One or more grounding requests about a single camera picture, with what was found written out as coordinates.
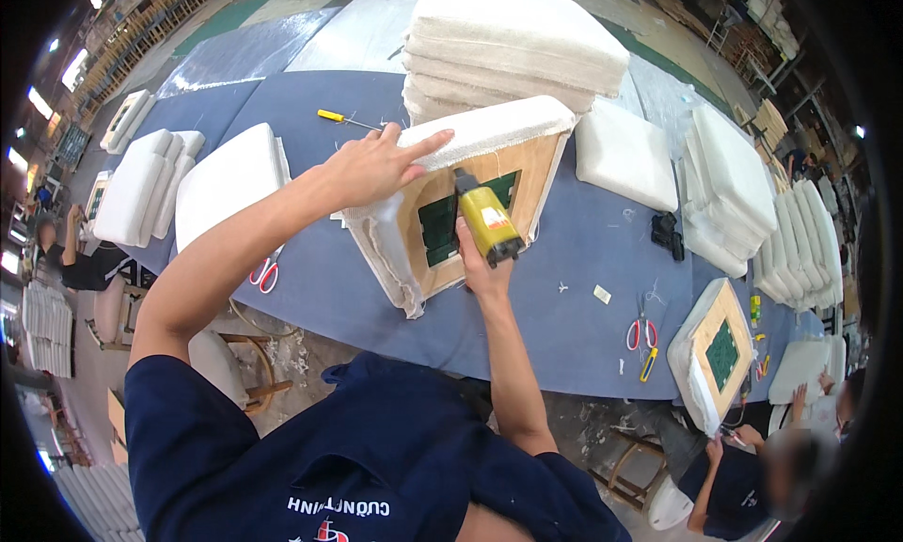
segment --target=yellow screwdriver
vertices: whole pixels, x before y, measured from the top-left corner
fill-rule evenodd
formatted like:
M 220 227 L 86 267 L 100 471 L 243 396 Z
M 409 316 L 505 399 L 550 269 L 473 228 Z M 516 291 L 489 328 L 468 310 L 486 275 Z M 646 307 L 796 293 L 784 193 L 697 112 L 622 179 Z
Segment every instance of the yellow screwdriver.
M 369 130 L 378 130 L 379 132 L 383 131 L 382 129 L 377 129 L 376 127 L 370 127 L 369 125 L 365 125 L 364 123 L 358 123 L 357 121 L 355 121 L 353 119 L 348 119 L 344 115 L 340 115 L 338 113 L 333 113 L 332 111 L 327 111 L 325 109 L 318 110 L 317 115 L 320 115 L 321 117 L 324 117 L 326 119 L 332 119 L 332 120 L 336 121 L 337 123 L 342 123 L 342 122 L 354 123 L 355 125 L 360 125 L 361 127 L 366 127 Z

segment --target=red-handled scissors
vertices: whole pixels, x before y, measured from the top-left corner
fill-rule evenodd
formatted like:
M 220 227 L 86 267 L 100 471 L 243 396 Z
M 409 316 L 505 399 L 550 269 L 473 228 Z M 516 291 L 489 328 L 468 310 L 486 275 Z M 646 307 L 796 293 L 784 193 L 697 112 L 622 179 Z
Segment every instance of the red-handled scissors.
M 260 288 L 260 293 L 269 293 L 277 286 L 277 281 L 279 279 L 279 264 L 277 264 L 277 258 L 279 258 L 279 253 L 282 252 L 283 246 L 285 246 L 285 244 L 266 257 L 266 260 L 264 260 L 264 263 L 261 265 L 260 274 L 258 276 L 254 276 L 254 274 L 257 273 L 257 270 L 254 270 L 247 278 L 248 281 L 257 286 L 257 288 Z
M 658 344 L 658 333 L 656 332 L 656 326 L 646 318 L 646 301 L 643 299 L 642 294 L 637 296 L 637 309 L 639 310 L 637 320 L 632 322 L 626 330 L 626 347 L 628 350 L 637 350 L 639 347 L 639 329 L 645 327 L 646 345 L 649 348 L 655 348 Z

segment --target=hand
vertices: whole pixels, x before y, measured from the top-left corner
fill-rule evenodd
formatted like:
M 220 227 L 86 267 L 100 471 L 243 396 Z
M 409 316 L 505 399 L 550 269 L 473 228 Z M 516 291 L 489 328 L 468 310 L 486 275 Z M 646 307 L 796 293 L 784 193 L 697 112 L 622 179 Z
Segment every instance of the hand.
M 827 395 L 831 392 L 831 386 L 834 384 L 834 379 L 828 375 L 828 366 L 826 365 L 822 370 L 822 373 L 818 376 L 818 385 L 822 386 L 822 390 L 824 394 Z
M 793 392 L 793 406 L 791 407 L 792 412 L 790 415 L 795 423 L 803 416 L 803 407 L 806 406 L 806 393 L 808 389 L 809 386 L 804 383 Z
M 734 429 L 734 433 L 739 438 L 740 442 L 748 446 L 759 446 L 763 442 L 762 435 L 759 434 L 759 431 L 750 426 L 749 424 L 744 424 L 739 428 Z
M 81 218 L 81 205 L 72 204 L 72 207 L 69 208 L 69 223 L 75 224 Z
M 705 445 L 705 453 L 709 455 L 711 467 L 716 467 L 721 463 L 721 457 L 724 456 L 724 445 L 721 443 L 721 433 L 717 433 L 715 438 L 709 440 L 709 444 Z
M 463 217 L 455 224 L 458 233 L 459 254 L 464 260 L 464 277 L 467 287 L 477 296 L 477 300 L 507 298 L 508 282 L 514 267 L 513 259 L 505 259 L 492 269 L 486 259 L 480 256 L 477 244 Z
M 454 131 L 441 130 L 406 149 L 397 145 L 401 127 L 389 123 L 380 133 L 371 130 L 360 141 L 348 141 L 329 160 L 311 168 L 322 176 L 322 191 L 332 195 L 335 210 L 360 207 L 386 199 L 426 174 L 418 158 L 435 152 Z

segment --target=black tool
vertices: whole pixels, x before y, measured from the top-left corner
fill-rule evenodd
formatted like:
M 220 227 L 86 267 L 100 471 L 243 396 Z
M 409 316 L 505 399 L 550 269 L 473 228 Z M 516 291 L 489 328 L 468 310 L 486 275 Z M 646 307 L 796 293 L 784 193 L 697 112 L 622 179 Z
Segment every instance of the black tool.
M 652 216 L 652 242 L 671 251 L 671 256 L 683 262 L 683 234 L 675 231 L 677 218 L 672 212 Z

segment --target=person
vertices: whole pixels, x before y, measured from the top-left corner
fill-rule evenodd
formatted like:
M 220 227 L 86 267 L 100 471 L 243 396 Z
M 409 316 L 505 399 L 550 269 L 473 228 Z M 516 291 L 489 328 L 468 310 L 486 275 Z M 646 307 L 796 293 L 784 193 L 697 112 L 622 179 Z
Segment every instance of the person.
M 669 403 L 636 401 L 644 424 L 656 431 L 665 465 L 677 489 L 694 502 L 687 529 L 737 540 L 769 517 L 795 518 L 810 493 L 827 477 L 837 445 L 819 432 L 790 428 L 766 440 L 749 424 L 734 433 L 754 453 L 694 434 L 671 413 Z
M 807 173 L 807 168 L 815 168 L 818 158 L 815 153 L 808 155 L 800 149 L 793 149 L 787 153 L 786 163 L 784 167 L 787 172 L 787 179 L 791 182 L 798 182 L 803 179 Z
M 558 454 L 508 300 L 513 262 L 490 268 L 460 221 L 501 435 L 457 380 L 361 353 L 323 372 L 337 384 L 331 395 L 261 439 L 190 366 L 192 336 L 269 253 L 331 212 L 394 195 L 425 174 L 417 159 L 453 136 L 402 149 L 400 132 L 389 123 L 345 143 L 204 232 L 143 300 L 124 393 L 129 477 L 148 539 L 630 540 L 592 478 Z
M 842 442 L 863 397 L 865 368 L 853 371 L 840 385 L 823 371 L 818 383 L 824 395 L 809 406 L 806 405 L 808 385 L 804 383 L 796 388 L 790 405 L 790 422 L 809 421 L 812 426 L 830 432 Z
M 51 273 L 60 276 L 62 285 L 73 290 L 103 291 L 119 270 L 134 262 L 114 243 L 101 242 L 90 256 L 78 251 L 76 237 L 82 217 L 81 207 L 74 204 L 67 215 L 65 247 L 57 243 L 56 227 L 49 214 L 35 223 L 40 252 L 46 258 Z
M 724 12 L 728 18 L 724 19 L 721 26 L 726 30 L 741 23 L 750 14 L 750 9 L 747 6 L 749 2 L 750 0 L 728 0 L 727 5 L 724 6 Z

